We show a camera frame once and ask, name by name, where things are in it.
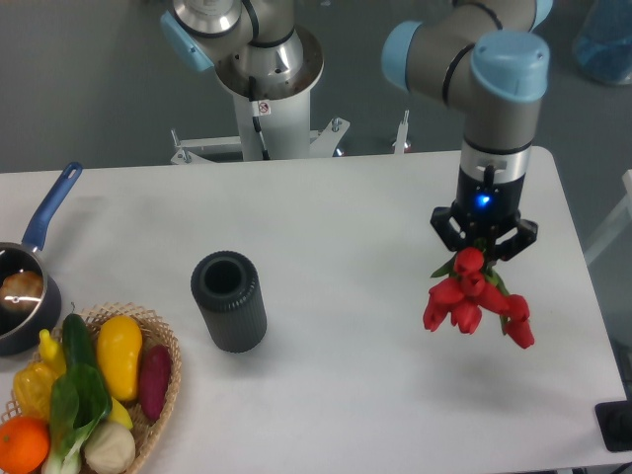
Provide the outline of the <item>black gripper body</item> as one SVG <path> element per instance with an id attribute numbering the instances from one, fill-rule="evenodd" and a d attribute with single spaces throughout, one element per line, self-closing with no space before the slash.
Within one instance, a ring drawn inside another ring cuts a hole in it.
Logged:
<path id="1" fill-rule="evenodd" d="M 473 242 L 496 226 L 498 236 L 513 231 L 520 220 L 519 202 L 524 177 L 486 187 L 464 171 L 459 170 L 456 198 L 452 204 L 451 218 L 459 226 L 459 239 Z"/>

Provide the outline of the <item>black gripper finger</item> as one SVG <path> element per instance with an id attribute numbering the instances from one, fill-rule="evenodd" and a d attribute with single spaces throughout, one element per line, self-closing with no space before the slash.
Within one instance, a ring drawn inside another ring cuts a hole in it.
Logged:
<path id="1" fill-rule="evenodd" d="M 452 215 L 451 207 L 436 207 L 432 212 L 430 223 L 448 251 L 460 252 L 466 247 L 466 233 Z"/>
<path id="2" fill-rule="evenodd" d="M 521 253 L 537 239 L 538 224 L 528 219 L 519 219 L 513 229 L 515 235 L 496 244 L 492 259 L 507 262 Z"/>

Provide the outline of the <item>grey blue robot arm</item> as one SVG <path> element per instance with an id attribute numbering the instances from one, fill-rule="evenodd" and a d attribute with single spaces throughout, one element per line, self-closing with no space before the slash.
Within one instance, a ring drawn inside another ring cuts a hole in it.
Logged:
<path id="1" fill-rule="evenodd" d="M 381 53 L 395 87 L 464 113 L 456 197 L 434 210 L 445 247 L 481 248 L 507 261 L 537 237 L 519 201 L 549 48 L 534 29 L 548 1 L 457 1 L 438 24 L 398 25 Z M 232 95 L 245 160 L 319 156 L 310 137 L 310 93 L 322 48 L 298 26 L 290 1 L 173 1 L 161 18 L 166 40 L 191 69 L 213 69 Z"/>

